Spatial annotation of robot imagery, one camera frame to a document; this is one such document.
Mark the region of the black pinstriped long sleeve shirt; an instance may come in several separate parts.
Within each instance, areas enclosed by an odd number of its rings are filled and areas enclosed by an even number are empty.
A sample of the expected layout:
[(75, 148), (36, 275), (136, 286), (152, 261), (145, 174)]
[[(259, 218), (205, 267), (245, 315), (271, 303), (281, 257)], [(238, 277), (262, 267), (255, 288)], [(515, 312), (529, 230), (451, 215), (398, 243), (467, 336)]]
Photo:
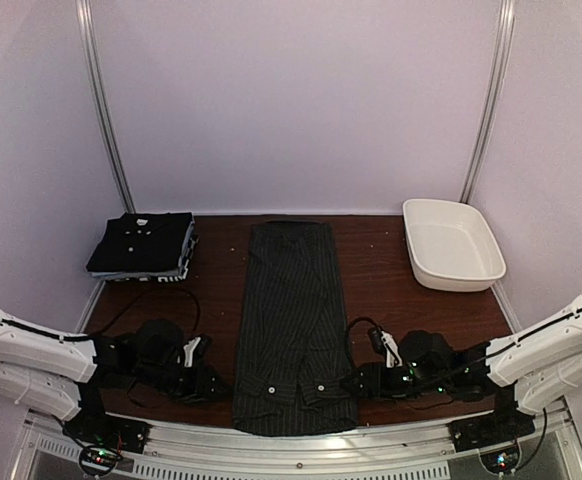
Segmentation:
[(347, 314), (332, 228), (252, 227), (235, 357), (232, 426), (258, 436), (348, 431), (357, 400), (343, 390)]

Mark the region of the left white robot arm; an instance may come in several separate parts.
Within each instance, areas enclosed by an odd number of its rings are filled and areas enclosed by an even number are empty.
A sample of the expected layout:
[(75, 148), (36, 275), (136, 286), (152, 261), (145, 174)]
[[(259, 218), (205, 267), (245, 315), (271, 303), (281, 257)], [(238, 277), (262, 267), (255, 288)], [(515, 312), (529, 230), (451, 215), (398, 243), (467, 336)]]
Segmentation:
[(71, 334), (27, 322), (0, 309), (0, 395), (75, 423), (94, 444), (115, 433), (101, 392), (137, 384), (183, 404), (223, 400), (231, 387), (204, 360), (207, 335), (187, 335), (167, 319), (137, 331)]

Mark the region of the stack of folded shirts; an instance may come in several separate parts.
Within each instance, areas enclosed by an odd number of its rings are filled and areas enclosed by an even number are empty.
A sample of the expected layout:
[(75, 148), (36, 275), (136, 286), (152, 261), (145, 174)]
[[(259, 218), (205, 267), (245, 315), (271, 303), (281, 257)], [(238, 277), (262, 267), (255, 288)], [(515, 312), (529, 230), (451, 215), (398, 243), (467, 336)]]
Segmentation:
[(180, 282), (198, 241), (192, 213), (125, 213), (106, 223), (86, 270), (105, 281)]

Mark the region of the left circuit board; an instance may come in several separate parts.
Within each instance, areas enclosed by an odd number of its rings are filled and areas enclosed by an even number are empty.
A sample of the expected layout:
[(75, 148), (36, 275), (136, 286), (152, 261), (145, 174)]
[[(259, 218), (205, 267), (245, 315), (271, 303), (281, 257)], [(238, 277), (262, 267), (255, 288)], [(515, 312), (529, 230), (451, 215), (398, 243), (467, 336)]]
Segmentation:
[(81, 449), (78, 456), (78, 466), (92, 477), (111, 473), (123, 457), (110, 449), (89, 445)]

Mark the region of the circuit board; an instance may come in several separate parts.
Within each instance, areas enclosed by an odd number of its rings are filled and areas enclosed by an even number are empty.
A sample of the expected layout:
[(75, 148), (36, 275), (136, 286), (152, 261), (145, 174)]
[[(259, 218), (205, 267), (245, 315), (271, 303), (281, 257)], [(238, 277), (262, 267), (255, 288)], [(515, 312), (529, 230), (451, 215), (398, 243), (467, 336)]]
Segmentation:
[(78, 466), (92, 477), (111, 473), (123, 457), (110, 449), (89, 445), (81, 449), (78, 456)]
[(521, 453), (516, 446), (483, 452), (480, 462), (490, 474), (507, 475), (514, 471), (520, 463)]

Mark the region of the white plastic tub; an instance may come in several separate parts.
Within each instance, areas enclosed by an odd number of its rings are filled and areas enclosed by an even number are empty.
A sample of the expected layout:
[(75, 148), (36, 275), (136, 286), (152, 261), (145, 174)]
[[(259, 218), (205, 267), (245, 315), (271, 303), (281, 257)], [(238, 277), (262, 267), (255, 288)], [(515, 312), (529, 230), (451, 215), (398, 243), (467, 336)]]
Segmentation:
[(476, 208), (439, 199), (402, 204), (413, 275), (438, 291), (481, 292), (502, 279), (507, 266), (498, 242)]

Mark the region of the right circuit board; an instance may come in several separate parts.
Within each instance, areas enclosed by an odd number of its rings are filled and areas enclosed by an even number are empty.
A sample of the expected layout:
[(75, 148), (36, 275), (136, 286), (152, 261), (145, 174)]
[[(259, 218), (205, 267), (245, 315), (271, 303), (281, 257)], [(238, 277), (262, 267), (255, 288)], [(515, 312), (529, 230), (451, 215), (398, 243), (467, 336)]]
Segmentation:
[(514, 471), (520, 463), (521, 453), (516, 446), (483, 452), (480, 462), (490, 474), (507, 475)]

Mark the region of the aluminium front rail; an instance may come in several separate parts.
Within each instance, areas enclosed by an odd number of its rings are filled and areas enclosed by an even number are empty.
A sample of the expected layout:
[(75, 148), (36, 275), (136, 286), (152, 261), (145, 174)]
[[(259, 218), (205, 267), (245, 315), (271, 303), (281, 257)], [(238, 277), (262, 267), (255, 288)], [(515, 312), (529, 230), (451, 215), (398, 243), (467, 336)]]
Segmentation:
[(582, 479), (582, 447), (565, 402), (512, 443), (459, 452), (446, 420), (361, 427), (317, 437), (268, 438), (153, 422), (145, 450), (127, 453), (109, 479), (496, 479), (496, 452), (518, 448), (517, 479)]

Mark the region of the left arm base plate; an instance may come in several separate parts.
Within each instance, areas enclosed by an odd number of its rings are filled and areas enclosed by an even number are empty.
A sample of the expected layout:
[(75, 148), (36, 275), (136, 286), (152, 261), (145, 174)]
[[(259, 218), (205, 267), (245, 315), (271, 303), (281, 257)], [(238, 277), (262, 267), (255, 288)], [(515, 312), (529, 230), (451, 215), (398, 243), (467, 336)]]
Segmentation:
[(79, 412), (63, 421), (66, 434), (81, 442), (105, 446), (112, 450), (142, 454), (148, 439), (148, 423), (109, 414), (86, 415)]

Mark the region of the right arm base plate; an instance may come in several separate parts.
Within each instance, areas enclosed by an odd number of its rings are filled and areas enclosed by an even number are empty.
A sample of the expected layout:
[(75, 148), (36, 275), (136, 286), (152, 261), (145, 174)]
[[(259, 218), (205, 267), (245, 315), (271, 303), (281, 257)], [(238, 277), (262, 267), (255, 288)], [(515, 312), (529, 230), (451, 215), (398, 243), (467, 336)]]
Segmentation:
[(455, 420), (449, 430), (456, 452), (482, 449), (535, 432), (532, 416), (514, 413), (496, 413)]

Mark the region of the left aluminium post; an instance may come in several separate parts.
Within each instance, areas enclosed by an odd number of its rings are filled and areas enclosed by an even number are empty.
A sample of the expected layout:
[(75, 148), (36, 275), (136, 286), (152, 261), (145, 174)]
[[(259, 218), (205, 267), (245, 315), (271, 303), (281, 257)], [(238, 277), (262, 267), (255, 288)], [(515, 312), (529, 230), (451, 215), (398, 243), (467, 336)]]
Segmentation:
[(124, 211), (126, 213), (135, 213), (136, 207), (121, 159), (107, 100), (91, 2), (88, 0), (77, 0), (76, 11), (80, 37), (86, 60), (87, 73), (94, 99), (96, 119), (100, 128), (108, 163), (111, 168), (113, 181)]

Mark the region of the aluminium post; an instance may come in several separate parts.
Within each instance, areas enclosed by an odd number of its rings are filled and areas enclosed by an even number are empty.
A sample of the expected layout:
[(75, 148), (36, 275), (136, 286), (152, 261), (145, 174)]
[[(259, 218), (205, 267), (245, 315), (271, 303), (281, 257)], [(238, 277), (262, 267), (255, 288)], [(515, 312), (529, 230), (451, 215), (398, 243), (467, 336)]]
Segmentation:
[(486, 157), (497, 106), (510, 59), (515, 29), (515, 6), (516, 2), (514, 0), (502, 0), (500, 2), (494, 50), (484, 105), (460, 195), (460, 202), (463, 204), (469, 204), (472, 200)]
[(113, 181), (124, 211), (126, 213), (135, 213), (136, 207), (121, 159), (107, 100), (91, 2), (88, 0), (77, 0), (76, 11), (80, 37), (86, 60), (87, 73), (94, 99), (96, 119), (100, 128), (108, 163), (111, 168)]

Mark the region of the right aluminium post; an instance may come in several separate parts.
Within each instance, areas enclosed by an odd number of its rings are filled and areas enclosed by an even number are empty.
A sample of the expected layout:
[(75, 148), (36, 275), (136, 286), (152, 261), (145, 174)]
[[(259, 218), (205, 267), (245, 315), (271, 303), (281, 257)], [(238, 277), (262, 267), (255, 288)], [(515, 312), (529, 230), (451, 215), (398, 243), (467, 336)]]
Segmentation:
[(515, 29), (515, 6), (516, 2), (514, 0), (502, 0), (500, 2), (494, 50), (484, 105), (460, 195), (460, 202), (463, 204), (469, 204), (472, 200), (486, 157), (497, 106), (510, 59)]

